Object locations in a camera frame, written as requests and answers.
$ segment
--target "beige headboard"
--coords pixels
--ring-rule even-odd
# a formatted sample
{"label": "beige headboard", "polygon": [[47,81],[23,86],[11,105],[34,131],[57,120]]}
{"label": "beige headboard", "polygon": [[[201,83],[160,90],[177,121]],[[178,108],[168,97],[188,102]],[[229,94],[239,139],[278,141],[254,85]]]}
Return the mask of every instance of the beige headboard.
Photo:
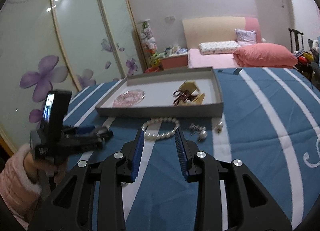
{"label": "beige headboard", "polygon": [[183,21],[187,47],[198,48],[204,42],[236,40],[235,29],[257,30],[257,42],[261,42],[259,22],[247,17],[208,17]]}

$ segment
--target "camera screen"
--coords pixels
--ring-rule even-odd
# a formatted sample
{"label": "camera screen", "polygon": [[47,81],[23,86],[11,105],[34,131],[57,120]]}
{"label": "camera screen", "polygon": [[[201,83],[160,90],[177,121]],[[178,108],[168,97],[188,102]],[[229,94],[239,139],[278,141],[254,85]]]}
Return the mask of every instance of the camera screen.
{"label": "camera screen", "polygon": [[48,95],[47,100],[45,101],[45,105],[44,105],[44,109],[43,109],[43,113],[42,113],[42,118],[47,123],[49,122],[53,99],[54,99],[54,94],[51,93]]}

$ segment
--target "striped bedsheet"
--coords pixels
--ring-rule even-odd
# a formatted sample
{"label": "striped bedsheet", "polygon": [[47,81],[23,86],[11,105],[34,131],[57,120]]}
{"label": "striped bedsheet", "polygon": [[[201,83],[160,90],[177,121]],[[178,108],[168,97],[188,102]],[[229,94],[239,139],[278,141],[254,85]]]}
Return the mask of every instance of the striped bedsheet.
{"label": "striped bedsheet", "polygon": [[[218,160],[241,159],[295,228],[320,194],[320,92],[293,69],[244,68],[239,75],[233,71],[216,70],[225,104],[222,132],[212,130],[216,122],[210,118],[181,118],[181,127],[186,139],[196,141],[196,134],[190,137],[187,127],[191,123],[205,126],[208,137],[199,148]],[[133,140],[150,119],[99,117],[94,107],[114,84],[87,87],[71,101],[65,125],[104,124],[114,137],[102,151],[70,157],[69,168],[80,158],[103,161]],[[148,130],[163,133],[171,128],[159,123]],[[127,231],[193,230],[197,183],[185,182],[174,138],[145,142],[139,175],[122,193]]]}

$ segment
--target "floral pillow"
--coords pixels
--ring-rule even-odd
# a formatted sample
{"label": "floral pillow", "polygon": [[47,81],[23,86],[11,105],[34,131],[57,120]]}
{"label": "floral pillow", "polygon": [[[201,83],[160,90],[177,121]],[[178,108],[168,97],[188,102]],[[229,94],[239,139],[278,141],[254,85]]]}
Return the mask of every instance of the floral pillow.
{"label": "floral pillow", "polygon": [[233,41],[201,43],[199,49],[201,54],[226,54],[233,53],[240,45]]}
{"label": "floral pillow", "polygon": [[248,42],[251,44],[257,43],[257,32],[255,30],[242,30],[242,29],[235,29],[237,34],[237,41],[240,42]]}

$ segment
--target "pearl bracelet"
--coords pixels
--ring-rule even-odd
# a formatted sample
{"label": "pearl bracelet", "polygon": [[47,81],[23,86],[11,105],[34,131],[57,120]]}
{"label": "pearl bracelet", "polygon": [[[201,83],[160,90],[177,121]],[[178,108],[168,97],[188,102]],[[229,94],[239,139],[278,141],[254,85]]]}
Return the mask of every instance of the pearl bracelet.
{"label": "pearl bracelet", "polygon": [[[162,122],[172,122],[174,123],[174,128],[172,131],[162,133],[162,134],[151,134],[151,133],[146,133],[146,129],[149,125],[154,124],[154,123],[162,123]],[[165,138],[170,138],[171,136],[174,136],[176,133],[176,130],[180,127],[180,122],[176,118],[171,118],[171,117],[164,117],[164,118],[158,118],[158,119],[151,119],[144,123],[141,127],[141,129],[144,131],[144,138],[145,140],[148,141],[155,141],[159,139],[165,139]]]}

